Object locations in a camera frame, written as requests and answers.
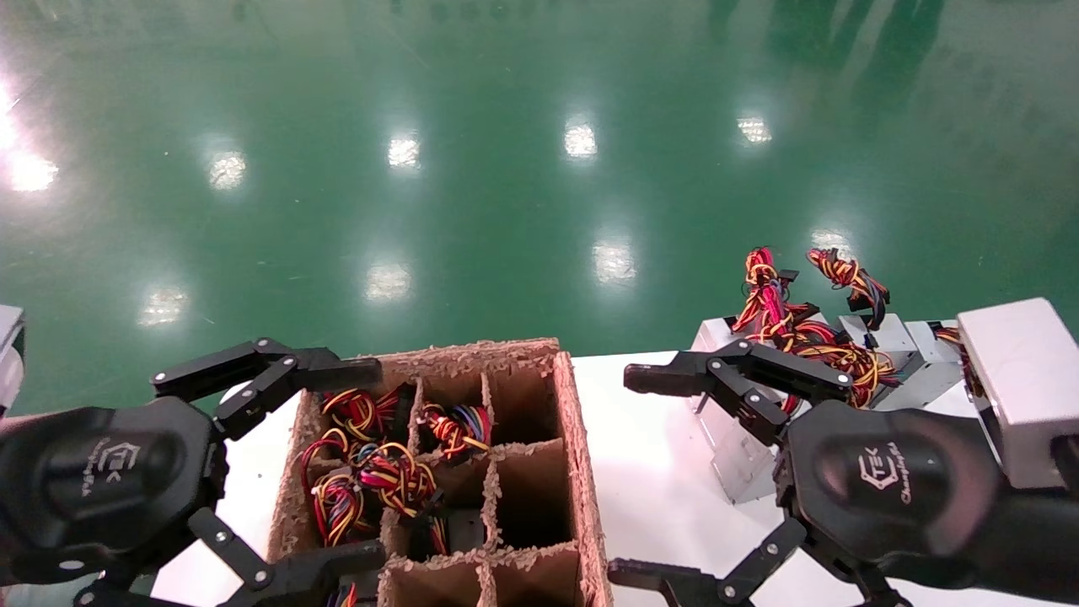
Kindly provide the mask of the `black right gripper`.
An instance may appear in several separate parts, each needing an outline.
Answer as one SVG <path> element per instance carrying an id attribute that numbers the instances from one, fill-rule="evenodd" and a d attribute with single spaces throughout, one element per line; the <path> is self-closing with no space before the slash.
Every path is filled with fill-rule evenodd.
<path id="1" fill-rule="evenodd" d="M 981 424 L 940 412 L 825 402 L 847 400 L 852 384 L 820 361 L 750 341 L 716 351 L 677 351 L 666 365 L 625 365 L 626 389 L 705 395 L 760 444 L 782 445 L 777 502 L 793 518 L 725 577 L 616 558 L 606 566 L 609 582 L 658 592 L 669 606 L 752 606 L 760 588 L 804 548 L 827 572 L 855 584 L 863 606 L 907 604 L 885 576 L 974 583 L 971 544 L 1003 487 Z M 764 387 L 825 403 L 789 426 L 790 414 Z"/>

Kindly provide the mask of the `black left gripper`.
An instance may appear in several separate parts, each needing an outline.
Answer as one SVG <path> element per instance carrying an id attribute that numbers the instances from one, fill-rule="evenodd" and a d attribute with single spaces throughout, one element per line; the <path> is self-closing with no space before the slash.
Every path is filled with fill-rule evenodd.
<path id="1" fill-rule="evenodd" d="M 3 585 L 103 572 L 78 593 L 77 606 L 169 606 L 132 592 L 132 580 L 194 541 L 240 577 L 224 606 L 316 606 L 341 577 L 378 575 L 386 562 L 380 541 L 268 562 L 211 508 L 228 473 L 223 439 L 250 433 L 305 389 L 367 389 L 382 380 L 375 357 L 342 360 L 328 348 L 262 337 L 162 370 L 152 377 L 159 399 L 142 406 L 3 419 Z M 213 422 L 185 403 L 238 384 L 245 388 L 216 408 Z"/>

